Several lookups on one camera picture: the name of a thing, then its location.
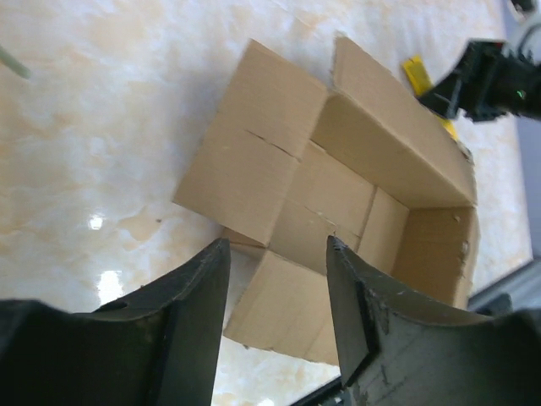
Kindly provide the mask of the yellow cream tube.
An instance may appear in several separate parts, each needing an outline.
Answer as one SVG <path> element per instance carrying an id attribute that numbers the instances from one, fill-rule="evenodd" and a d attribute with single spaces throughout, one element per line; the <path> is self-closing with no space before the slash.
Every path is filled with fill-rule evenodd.
<path id="1" fill-rule="evenodd" d="M 402 63 L 402 70 L 407 76 L 409 84 L 415 96 L 421 96 L 433 87 L 428 72 L 424 67 L 424 61 L 419 55 L 415 55 Z M 454 141 L 458 141 L 458 135 L 450 120 L 438 117 L 442 127 L 449 133 Z"/>

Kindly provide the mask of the brown cardboard express box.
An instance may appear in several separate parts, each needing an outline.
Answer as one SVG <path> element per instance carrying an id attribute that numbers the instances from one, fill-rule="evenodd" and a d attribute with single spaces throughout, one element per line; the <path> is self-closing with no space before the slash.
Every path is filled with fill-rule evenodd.
<path id="1" fill-rule="evenodd" d="M 174 200 L 259 261 L 227 338 L 334 365 L 326 240 L 464 308 L 479 230 L 473 161 L 346 37 L 331 85 L 251 41 Z"/>

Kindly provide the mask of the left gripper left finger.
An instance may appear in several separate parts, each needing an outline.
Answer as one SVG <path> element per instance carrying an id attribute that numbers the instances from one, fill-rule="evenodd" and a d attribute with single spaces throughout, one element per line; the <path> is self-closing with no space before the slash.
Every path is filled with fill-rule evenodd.
<path id="1" fill-rule="evenodd" d="M 210 404 L 230 265 L 230 244 L 217 239 L 90 313 L 4 300 L 2 404 Z"/>

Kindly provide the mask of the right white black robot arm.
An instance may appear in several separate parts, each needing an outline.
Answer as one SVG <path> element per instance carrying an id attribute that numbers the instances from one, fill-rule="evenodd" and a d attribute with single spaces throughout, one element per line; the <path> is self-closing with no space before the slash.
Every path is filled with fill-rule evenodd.
<path id="1" fill-rule="evenodd" d="M 505 41 L 472 39 L 455 67 L 418 101 L 440 118 L 460 111 L 474 123 L 511 114 L 539 121 L 540 62 L 533 56 L 540 42 L 540 2 L 509 1 L 517 22 Z"/>

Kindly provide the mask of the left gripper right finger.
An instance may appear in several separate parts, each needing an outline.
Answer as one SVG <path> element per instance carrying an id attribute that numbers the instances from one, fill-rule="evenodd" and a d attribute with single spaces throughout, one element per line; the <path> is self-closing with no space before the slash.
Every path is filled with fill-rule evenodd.
<path id="1" fill-rule="evenodd" d="M 409 288 L 329 237 L 342 385 L 355 405 L 537 405 L 540 312 L 491 317 Z"/>

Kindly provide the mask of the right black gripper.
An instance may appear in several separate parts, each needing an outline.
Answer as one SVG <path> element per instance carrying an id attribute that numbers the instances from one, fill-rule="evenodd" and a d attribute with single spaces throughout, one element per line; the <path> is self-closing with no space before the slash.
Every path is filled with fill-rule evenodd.
<path id="1" fill-rule="evenodd" d="M 528 115 L 528 54 L 524 41 L 472 39 L 455 67 L 417 100 L 440 118 L 459 111 L 474 123 Z"/>

